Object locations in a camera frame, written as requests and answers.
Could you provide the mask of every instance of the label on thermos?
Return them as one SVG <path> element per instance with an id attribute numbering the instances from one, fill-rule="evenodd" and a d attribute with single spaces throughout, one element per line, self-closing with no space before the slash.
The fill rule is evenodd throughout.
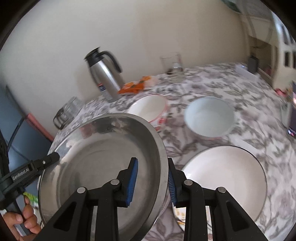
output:
<path id="1" fill-rule="evenodd" d="M 102 83 L 98 84 L 98 88 L 106 100 L 113 99 L 112 96 L 109 94 L 108 90 L 106 90 L 105 86 L 103 86 Z"/>

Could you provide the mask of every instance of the white plate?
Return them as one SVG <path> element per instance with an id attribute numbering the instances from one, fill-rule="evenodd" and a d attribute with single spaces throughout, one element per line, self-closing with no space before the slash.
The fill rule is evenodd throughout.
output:
<path id="1" fill-rule="evenodd" d="M 225 187 L 254 221 L 259 216 L 266 198 L 266 177 L 248 151 L 234 146 L 209 148 L 193 157 L 182 171 L 204 188 Z M 173 212 L 184 230 L 186 208 L 174 207 Z"/>

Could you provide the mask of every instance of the pink bowl rim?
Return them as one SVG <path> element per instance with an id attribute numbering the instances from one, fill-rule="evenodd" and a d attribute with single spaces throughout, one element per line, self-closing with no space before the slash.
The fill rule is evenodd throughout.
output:
<path id="1" fill-rule="evenodd" d="M 162 96 L 162 95 L 151 94 L 151 95 L 146 95 L 146 96 L 141 97 L 140 99 L 138 99 L 137 101 L 135 101 L 135 102 L 129 107 L 127 113 L 129 113 L 130 108 L 131 108 L 135 103 L 137 103 L 139 100 L 141 100 L 141 99 L 143 99 L 143 98 L 146 98 L 146 97 L 148 97 L 148 96 L 159 96 L 159 97 L 161 97 L 161 98 L 163 98 L 163 99 L 165 100 L 165 107 L 164 107 L 164 109 L 161 111 L 161 113 L 160 113 L 156 118 L 154 118 L 154 119 L 151 120 L 151 121 L 148 121 L 149 123 L 151 123 L 151 122 L 157 120 L 159 117 L 161 117 L 162 114 L 163 114 L 165 111 L 167 111 L 167 109 L 168 109 L 168 100 L 167 100 L 167 98 L 165 98 L 165 97 Z"/>

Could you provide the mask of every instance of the thermos handle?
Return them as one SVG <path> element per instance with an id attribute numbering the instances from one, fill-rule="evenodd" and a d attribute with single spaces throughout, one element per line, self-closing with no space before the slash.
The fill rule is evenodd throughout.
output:
<path id="1" fill-rule="evenodd" d="M 105 55 L 108 55 L 109 58 L 113 61 L 116 70 L 117 70 L 119 73 L 122 72 L 122 70 L 121 70 L 119 64 L 117 63 L 115 57 L 111 54 L 111 52 L 109 52 L 109 51 L 102 51 L 102 52 L 100 52 L 99 54 L 100 54 L 100 56 L 102 56 L 102 55 L 104 55 L 104 54 L 105 54 Z"/>

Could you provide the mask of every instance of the finger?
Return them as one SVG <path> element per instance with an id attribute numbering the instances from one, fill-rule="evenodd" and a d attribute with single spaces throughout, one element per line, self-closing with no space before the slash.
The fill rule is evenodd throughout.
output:
<path id="1" fill-rule="evenodd" d="M 30 218 L 30 217 L 32 217 L 34 215 L 34 209 L 32 208 L 31 205 L 27 204 L 24 207 L 24 210 L 22 211 L 22 214 L 23 214 L 25 219 L 28 219 L 28 218 Z"/>
<path id="2" fill-rule="evenodd" d="M 24 195 L 24 202 L 30 204 L 30 199 L 26 195 Z"/>
<path id="3" fill-rule="evenodd" d="M 34 234 L 38 234 L 41 231 L 41 227 L 37 224 L 35 227 L 30 228 L 30 231 Z"/>
<path id="4" fill-rule="evenodd" d="M 25 222 L 24 225 L 27 229 L 35 227 L 37 225 L 37 217 L 35 215 L 29 217 Z"/>
<path id="5" fill-rule="evenodd" d="M 22 216 L 17 213 L 5 213 L 3 215 L 3 219 L 10 231 L 12 232 L 13 236 L 16 238 L 16 240 L 20 240 L 21 236 L 14 225 L 22 223 Z"/>

